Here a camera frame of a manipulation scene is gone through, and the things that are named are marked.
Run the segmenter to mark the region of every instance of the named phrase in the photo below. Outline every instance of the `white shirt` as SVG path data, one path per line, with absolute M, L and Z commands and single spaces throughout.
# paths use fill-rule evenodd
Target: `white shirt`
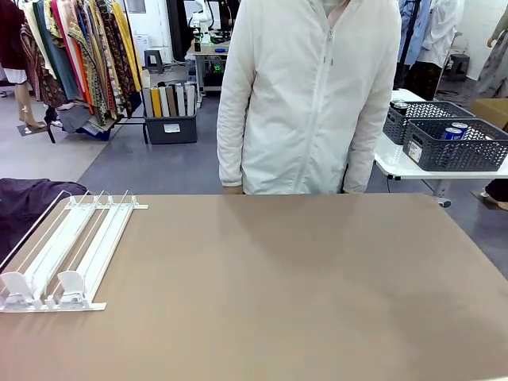
M 243 0 L 217 120 L 222 184 L 337 193 L 348 163 L 344 189 L 365 191 L 400 29 L 394 0 L 352 0 L 333 27 L 321 0 Z
M 464 0 L 433 1 L 418 61 L 443 67 L 463 15 Z

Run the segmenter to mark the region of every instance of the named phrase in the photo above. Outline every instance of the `jacket zipper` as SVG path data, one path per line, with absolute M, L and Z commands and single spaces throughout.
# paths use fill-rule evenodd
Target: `jacket zipper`
M 310 150 L 312 148 L 312 143 L 314 142 L 314 134 L 316 132 L 316 128 L 318 127 L 318 116 L 321 111 L 321 107 L 323 101 L 325 99 L 325 87 L 326 80 L 328 79 L 329 68 L 332 64 L 332 60 L 329 58 L 330 48 L 332 46 L 333 39 L 333 30 L 330 29 L 328 32 L 328 37 L 326 38 L 324 54 L 322 65 L 319 68 L 317 73 L 317 81 L 316 87 L 314 88 L 314 96 L 312 100 L 312 112 L 309 117 L 309 124 L 307 125 L 307 136 L 306 136 L 306 149 L 305 154 L 302 158 L 302 163 L 300 164 L 300 169 L 298 170 L 298 174 L 296 176 L 296 180 L 294 181 L 293 190 L 298 191 L 302 186 L 302 178 L 306 173 L 307 168 L 309 167 L 309 159 L 310 159 Z

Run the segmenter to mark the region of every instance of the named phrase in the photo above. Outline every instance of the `gray plastic basket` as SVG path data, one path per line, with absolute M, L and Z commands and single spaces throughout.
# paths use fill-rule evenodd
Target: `gray plastic basket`
M 406 116 L 397 111 L 388 110 L 387 121 L 383 132 L 395 144 L 404 144 L 407 121 L 410 118 L 446 118 L 446 117 L 475 117 L 451 102 L 406 102 L 409 105 Z
M 442 140 L 455 121 L 469 126 L 463 140 Z M 480 119 L 411 119 L 403 151 L 424 171 L 497 171 L 508 133 Z

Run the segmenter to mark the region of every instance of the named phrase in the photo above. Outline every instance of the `stool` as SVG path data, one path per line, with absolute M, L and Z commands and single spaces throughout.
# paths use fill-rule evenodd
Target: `stool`
M 155 63 L 152 63 L 152 57 L 155 57 Z M 162 64 L 162 58 L 160 58 L 160 52 L 158 50 L 145 50 L 144 51 L 144 66 L 151 73 L 158 71 L 159 74 L 164 73 L 164 65 Z
M 450 59 L 453 62 L 452 69 L 448 73 L 447 80 L 453 82 L 465 82 L 471 58 L 465 54 L 452 54 Z

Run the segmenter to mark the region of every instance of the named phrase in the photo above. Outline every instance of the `beige table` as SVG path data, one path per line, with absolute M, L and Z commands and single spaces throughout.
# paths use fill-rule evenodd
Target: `beige table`
M 217 53 L 215 49 L 225 49 L 225 52 Z M 194 56 L 196 59 L 196 82 L 198 83 L 198 108 L 201 107 L 203 94 L 209 91 L 220 91 L 221 87 L 205 87 L 205 61 L 207 56 L 228 56 L 229 42 L 224 44 L 201 45 L 201 51 L 196 52 L 194 42 L 190 46 L 187 54 Z
M 429 197 L 139 201 L 106 311 L 0 315 L 2 381 L 508 375 L 508 283 Z

